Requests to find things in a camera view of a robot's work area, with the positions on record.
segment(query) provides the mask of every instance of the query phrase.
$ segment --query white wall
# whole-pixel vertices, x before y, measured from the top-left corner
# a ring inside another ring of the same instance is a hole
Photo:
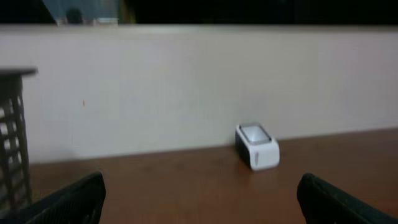
[[[278,138],[398,126],[394,29],[1,27],[0,65],[39,69],[31,162],[231,144],[247,121]]]

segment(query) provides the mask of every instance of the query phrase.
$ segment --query lattice basket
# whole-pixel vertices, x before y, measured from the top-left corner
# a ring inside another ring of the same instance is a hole
[[[0,213],[32,203],[22,75],[36,69],[0,69]]]

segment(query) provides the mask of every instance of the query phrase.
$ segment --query table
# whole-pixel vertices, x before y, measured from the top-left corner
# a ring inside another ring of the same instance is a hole
[[[398,129],[279,141],[280,164],[251,171],[233,146],[30,166],[34,200],[100,170],[101,223],[305,223],[311,172],[398,217]]]

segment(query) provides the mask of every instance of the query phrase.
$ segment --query white device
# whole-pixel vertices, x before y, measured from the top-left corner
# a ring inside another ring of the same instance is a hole
[[[235,146],[242,160],[252,170],[272,168],[279,164],[278,142],[260,124],[238,125]]]

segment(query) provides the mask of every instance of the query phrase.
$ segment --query wooden table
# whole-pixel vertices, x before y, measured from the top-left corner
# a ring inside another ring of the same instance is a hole
[[[233,146],[31,165],[34,200],[95,170],[101,223],[305,223],[306,172],[398,217],[398,129],[280,141],[279,166],[261,172]]]

